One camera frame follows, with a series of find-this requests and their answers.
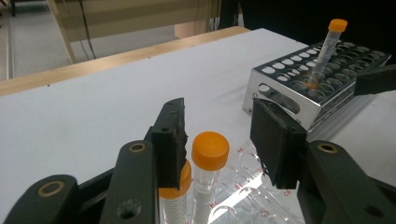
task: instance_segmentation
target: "transparent tube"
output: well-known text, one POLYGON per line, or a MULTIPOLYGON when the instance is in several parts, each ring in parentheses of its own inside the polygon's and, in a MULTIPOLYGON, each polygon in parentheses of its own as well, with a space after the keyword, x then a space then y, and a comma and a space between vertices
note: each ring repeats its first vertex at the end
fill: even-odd
POLYGON ((324 68, 332 57, 332 53, 334 52, 335 46, 337 45, 341 33, 342 32, 335 32, 329 30, 329 33, 327 33, 326 39, 324 40, 323 46, 318 56, 317 64, 314 67, 313 71, 321 73, 324 72, 324 68))
POLYGON ((163 201, 163 217, 167 224, 185 224, 187 215, 187 196, 186 194, 175 198, 165 199, 163 201))
POLYGON ((167 224, 185 224, 187 221, 187 192, 191 184, 191 166, 188 160, 180 173, 178 189, 159 188, 163 203, 163 218, 167 224))
POLYGON ((207 224, 211 211, 210 203, 214 199, 219 180, 219 171, 206 171, 195 166, 193 178, 192 223, 207 224))

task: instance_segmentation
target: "test tube rack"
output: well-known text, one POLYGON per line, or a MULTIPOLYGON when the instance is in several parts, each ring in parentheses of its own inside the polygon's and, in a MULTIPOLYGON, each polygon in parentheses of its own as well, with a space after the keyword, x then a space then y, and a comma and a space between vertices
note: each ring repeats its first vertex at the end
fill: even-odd
MULTIPOLYGON (((192 203, 189 190, 187 204, 192 203)), ((215 198, 208 206, 212 209, 211 224, 304 223, 297 190, 272 186, 250 140, 230 150, 227 164, 220 170, 215 198)), ((188 210, 186 223, 191 223, 192 208, 188 210)))
POLYGON ((323 73, 312 73, 323 42, 297 50, 251 70, 243 109, 251 115, 253 100, 270 100, 312 132, 350 101, 359 72, 382 66, 390 54, 338 41, 323 73))

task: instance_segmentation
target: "wooden table edge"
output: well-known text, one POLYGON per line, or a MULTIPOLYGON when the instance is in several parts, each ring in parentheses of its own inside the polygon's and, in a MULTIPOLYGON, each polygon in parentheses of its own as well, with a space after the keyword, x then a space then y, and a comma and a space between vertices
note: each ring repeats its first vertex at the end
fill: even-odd
POLYGON ((179 49, 186 49, 229 36, 246 33, 248 31, 249 30, 244 27, 235 26, 142 49, 135 49, 84 63, 75 63, 65 67, 55 68, 24 77, 15 77, 9 80, 0 81, 0 96, 47 86, 52 83, 61 82, 74 77, 87 76, 89 74, 104 71, 123 64, 165 54, 179 49))

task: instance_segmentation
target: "white surface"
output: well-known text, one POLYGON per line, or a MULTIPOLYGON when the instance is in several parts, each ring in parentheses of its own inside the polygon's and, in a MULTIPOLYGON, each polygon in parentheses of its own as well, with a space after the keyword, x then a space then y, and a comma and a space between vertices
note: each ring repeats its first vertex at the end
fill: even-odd
POLYGON ((43 177, 81 183, 113 167, 174 98, 185 98, 188 158, 204 131, 239 147, 249 137, 242 103, 251 68, 303 47, 258 30, 1 97, 0 220, 43 177))

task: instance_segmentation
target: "bolt hole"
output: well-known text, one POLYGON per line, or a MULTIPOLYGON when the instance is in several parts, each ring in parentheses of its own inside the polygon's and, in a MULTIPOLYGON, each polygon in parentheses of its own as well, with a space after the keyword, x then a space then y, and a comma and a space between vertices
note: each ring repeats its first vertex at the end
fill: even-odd
POLYGON ((129 150, 132 152, 139 152, 139 151, 143 151, 146 148, 146 146, 144 144, 133 144, 129 147, 129 150))
POLYGON ((47 198, 49 196, 52 196, 54 194, 57 194, 64 188, 64 182, 62 180, 54 180, 51 181, 43 186, 41 186, 37 194, 40 197, 47 198))
POLYGON ((319 144, 318 145, 318 149, 327 152, 327 153, 337 153, 338 149, 332 145, 328 145, 328 144, 319 144))
POLYGON ((372 206, 372 205, 367 205, 364 208, 364 211, 366 211, 368 214, 370 214, 373 217, 383 217, 384 214, 379 210, 377 207, 372 206))
POLYGON ((142 210, 142 204, 138 200, 128 200, 119 205, 117 216, 121 219, 136 217, 142 210))

